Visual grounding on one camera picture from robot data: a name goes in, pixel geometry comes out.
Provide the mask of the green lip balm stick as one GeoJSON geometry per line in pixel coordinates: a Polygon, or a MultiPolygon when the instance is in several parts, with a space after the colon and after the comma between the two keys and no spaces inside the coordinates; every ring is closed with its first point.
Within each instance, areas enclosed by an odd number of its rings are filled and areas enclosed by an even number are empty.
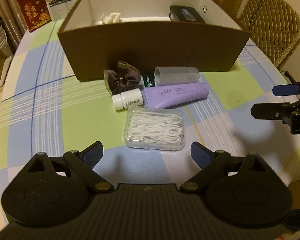
{"type": "Polygon", "coordinates": [[[142,74],[144,87],[155,87],[155,78],[153,73],[142,74]]]}

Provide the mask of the red gift box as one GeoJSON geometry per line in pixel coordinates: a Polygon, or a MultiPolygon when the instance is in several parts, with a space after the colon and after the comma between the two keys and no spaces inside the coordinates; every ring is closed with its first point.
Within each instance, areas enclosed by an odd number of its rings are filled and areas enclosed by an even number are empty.
{"type": "Polygon", "coordinates": [[[17,0],[29,32],[51,22],[45,0],[17,0]]]}

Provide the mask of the dark velvet scrunchie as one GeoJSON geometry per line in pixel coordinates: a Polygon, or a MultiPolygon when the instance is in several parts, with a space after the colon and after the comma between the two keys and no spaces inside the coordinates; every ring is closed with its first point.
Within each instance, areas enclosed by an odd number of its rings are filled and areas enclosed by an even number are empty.
{"type": "Polygon", "coordinates": [[[124,61],[119,61],[115,70],[104,69],[103,77],[105,87],[110,95],[135,89],[141,81],[140,72],[124,61]]]}

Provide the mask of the clear plastic cup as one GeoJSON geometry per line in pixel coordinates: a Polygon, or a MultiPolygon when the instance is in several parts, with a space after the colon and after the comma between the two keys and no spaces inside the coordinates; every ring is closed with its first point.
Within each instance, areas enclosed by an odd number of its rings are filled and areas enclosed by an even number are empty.
{"type": "Polygon", "coordinates": [[[156,67],[154,82],[156,86],[197,83],[200,73],[195,67],[156,67]]]}

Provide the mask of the brown cardboard storage box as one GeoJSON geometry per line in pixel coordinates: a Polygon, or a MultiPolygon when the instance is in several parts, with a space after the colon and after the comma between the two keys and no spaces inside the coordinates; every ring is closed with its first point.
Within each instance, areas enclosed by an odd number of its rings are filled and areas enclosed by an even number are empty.
{"type": "Polygon", "coordinates": [[[249,30],[216,0],[78,0],[58,38],[79,81],[101,79],[125,61],[146,74],[156,67],[229,71],[249,30]],[[206,22],[172,22],[170,6],[193,7],[206,22]],[[121,13],[121,23],[101,16],[121,13]]]}

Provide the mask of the black shaver box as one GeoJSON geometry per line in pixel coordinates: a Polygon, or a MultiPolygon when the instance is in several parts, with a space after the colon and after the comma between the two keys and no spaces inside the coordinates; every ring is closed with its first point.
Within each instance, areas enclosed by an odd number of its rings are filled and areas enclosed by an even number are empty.
{"type": "Polygon", "coordinates": [[[180,5],[170,6],[169,18],[172,22],[206,23],[196,9],[180,5]]]}

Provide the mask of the purple cream tube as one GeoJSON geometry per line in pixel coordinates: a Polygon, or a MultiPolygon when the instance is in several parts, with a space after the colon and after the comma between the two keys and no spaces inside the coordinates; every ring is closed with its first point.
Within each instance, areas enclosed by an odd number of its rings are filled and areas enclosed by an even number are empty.
{"type": "Polygon", "coordinates": [[[149,87],[144,89],[148,107],[169,108],[207,98],[209,88],[204,82],[149,87]]]}

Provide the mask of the white pill bottle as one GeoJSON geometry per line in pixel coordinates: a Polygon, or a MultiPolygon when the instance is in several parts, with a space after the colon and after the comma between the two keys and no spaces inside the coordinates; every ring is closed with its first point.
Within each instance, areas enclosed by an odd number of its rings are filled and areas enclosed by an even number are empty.
{"type": "Polygon", "coordinates": [[[113,95],[111,99],[116,111],[128,109],[131,106],[143,105],[143,97],[139,88],[113,95]]]}

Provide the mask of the checked tablecloth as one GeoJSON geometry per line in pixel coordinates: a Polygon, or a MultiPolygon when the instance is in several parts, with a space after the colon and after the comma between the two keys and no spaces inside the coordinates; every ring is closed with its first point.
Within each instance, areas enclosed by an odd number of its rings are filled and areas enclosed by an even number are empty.
{"type": "MultiPolygon", "coordinates": [[[[61,156],[96,141],[104,156],[95,171],[112,184],[182,184],[199,171],[190,156],[194,141],[237,156],[257,152],[286,184],[300,179],[300,135],[250,114],[256,103],[295,101],[273,95],[284,79],[253,42],[229,72],[200,75],[210,92],[180,108],[186,128],[181,151],[141,150],[124,144],[126,111],[114,109],[104,82],[74,76],[57,37],[60,26],[25,33],[8,71],[0,99],[0,198],[37,152],[61,156]]],[[[6,223],[0,204],[0,227],[6,223]]]]}

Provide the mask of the quilted tan chair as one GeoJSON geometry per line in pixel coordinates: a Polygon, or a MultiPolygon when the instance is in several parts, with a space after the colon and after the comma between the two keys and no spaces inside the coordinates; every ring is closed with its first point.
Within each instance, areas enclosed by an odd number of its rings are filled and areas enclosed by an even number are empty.
{"type": "Polygon", "coordinates": [[[239,20],[277,69],[300,44],[300,15],[285,0],[247,0],[239,20]]]}

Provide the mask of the clear floss pick box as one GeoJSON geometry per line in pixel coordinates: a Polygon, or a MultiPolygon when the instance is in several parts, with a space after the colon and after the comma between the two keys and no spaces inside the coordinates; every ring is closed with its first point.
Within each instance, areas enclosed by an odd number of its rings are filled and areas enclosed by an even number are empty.
{"type": "Polygon", "coordinates": [[[131,148],[179,151],[185,146],[185,121],[177,109],[131,107],[123,141],[131,148]]]}

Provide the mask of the cream plastic hair clip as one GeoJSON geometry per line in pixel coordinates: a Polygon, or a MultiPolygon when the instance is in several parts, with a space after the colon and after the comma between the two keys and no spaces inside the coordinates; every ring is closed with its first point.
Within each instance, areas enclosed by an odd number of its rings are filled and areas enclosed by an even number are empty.
{"type": "Polygon", "coordinates": [[[121,13],[120,12],[112,12],[109,15],[106,15],[105,13],[101,16],[101,22],[102,24],[113,24],[113,23],[121,23],[121,13]]]}

